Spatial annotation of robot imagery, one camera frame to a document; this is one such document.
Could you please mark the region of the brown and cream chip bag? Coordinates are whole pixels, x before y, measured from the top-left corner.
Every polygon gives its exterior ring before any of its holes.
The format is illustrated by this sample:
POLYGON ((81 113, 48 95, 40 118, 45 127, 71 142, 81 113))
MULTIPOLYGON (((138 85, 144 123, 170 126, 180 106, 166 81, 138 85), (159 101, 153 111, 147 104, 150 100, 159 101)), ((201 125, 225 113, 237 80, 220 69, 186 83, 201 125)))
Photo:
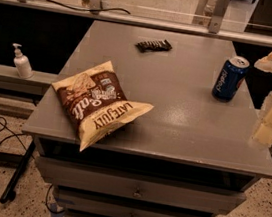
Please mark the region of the brown and cream chip bag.
POLYGON ((113 68, 107 61, 52 83, 76 127, 81 151, 153 109, 126 98, 113 68))

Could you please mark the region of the blue pepsi can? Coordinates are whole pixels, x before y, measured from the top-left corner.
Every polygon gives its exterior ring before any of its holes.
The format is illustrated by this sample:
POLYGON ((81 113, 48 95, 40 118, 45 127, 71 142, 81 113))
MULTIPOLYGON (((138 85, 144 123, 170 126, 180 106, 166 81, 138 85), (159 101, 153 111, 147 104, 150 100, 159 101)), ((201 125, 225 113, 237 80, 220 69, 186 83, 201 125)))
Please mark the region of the blue pepsi can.
POLYGON ((226 60, 214 83, 213 97, 223 102, 231 101, 243 83, 248 70, 249 62, 246 58, 235 56, 226 60))

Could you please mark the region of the dark snack bar wrapper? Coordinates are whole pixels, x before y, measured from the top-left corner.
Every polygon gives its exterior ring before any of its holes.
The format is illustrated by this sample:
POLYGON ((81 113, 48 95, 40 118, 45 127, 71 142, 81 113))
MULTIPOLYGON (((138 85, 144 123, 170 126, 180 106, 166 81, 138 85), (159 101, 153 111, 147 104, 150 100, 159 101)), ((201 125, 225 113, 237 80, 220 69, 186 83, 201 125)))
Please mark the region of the dark snack bar wrapper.
POLYGON ((170 43, 168 42, 168 40, 159 40, 159 41, 143 41, 143 42, 138 42, 136 44, 137 49, 141 52, 141 53, 145 53, 145 52, 163 52, 163 51, 170 51, 171 49, 173 49, 173 47, 170 45, 170 43))

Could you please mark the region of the top grey drawer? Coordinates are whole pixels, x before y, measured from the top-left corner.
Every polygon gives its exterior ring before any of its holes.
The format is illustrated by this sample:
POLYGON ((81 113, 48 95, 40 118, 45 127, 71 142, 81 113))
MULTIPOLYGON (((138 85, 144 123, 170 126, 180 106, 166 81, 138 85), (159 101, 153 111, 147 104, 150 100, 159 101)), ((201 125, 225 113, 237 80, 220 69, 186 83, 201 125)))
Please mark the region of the top grey drawer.
POLYGON ((45 182, 54 185, 201 212, 224 215, 246 199, 245 194, 238 191, 124 173, 54 158, 37 157, 35 164, 45 182))

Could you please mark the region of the grey drawer cabinet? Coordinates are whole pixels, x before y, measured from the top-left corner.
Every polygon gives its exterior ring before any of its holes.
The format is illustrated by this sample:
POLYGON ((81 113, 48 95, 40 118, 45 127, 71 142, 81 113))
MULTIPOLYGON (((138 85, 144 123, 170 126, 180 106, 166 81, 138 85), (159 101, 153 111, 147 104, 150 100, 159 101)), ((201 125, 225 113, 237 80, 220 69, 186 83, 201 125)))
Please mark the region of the grey drawer cabinet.
POLYGON ((210 188, 246 190, 272 178, 269 152, 251 145, 257 120, 241 88, 231 102, 211 89, 234 53, 220 39, 96 21, 64 65, 63 76, 110 61, 125 95, 153 109, 81 151, 74 128, 49 90, 26 121, 38 157, 75 162, 210 188), (168 40, 170 51, 141 53, 136 44, 168 40))

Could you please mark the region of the middle grey drawer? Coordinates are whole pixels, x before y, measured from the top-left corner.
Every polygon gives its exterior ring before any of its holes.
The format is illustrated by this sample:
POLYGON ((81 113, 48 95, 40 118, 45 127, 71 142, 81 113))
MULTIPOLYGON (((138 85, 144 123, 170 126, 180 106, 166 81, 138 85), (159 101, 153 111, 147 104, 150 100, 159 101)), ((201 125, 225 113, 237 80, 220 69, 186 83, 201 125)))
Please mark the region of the middle grey drawer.
POLYGON ((55 200, 64 208, 78 212, 100 214, 107 217, 209 217, 201 214, 179 212, 163 205, 103 197, 101 195, 80 193, 56 188, 55 200))

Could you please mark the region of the white pump dispenser bottle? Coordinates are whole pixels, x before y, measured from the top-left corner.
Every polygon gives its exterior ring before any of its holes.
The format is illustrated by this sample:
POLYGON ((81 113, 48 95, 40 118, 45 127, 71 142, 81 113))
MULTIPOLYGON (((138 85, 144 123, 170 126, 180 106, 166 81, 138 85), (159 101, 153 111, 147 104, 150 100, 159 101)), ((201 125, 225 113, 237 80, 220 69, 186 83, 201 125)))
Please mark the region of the white pump dispenser bottle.
POLYGON ((20 47, 21 45, 19 43, 13 44, 15 52, 15 58, 13 62, 15 64, 19 77, 23 79, 28 79, 33 76, 32 67, 30 64, 30 60, 24 54, 22 54, 20 47))

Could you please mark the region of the black table leg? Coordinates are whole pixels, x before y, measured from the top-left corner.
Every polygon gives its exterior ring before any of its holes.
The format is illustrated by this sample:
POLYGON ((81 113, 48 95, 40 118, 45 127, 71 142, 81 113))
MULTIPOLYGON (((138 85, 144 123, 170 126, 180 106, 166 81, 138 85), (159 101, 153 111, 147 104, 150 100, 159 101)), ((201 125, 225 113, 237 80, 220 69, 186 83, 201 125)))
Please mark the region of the black table leg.
POLYGON ((27 168, 27 163, 30 160, 30 157, 33 155, 34 149, 36 148, 33 142, 30 143, 27 151, 22 156, 19 165, 17 166, 14 174, 11 177, 11 180, 8 182, 6 189, 4 190, 2 196, 0 197, 0 203, 5 204, 7 202, 11 202, 16 197, 15 186, 18 183, 20 176, 23 175, 25 169, 27 168))

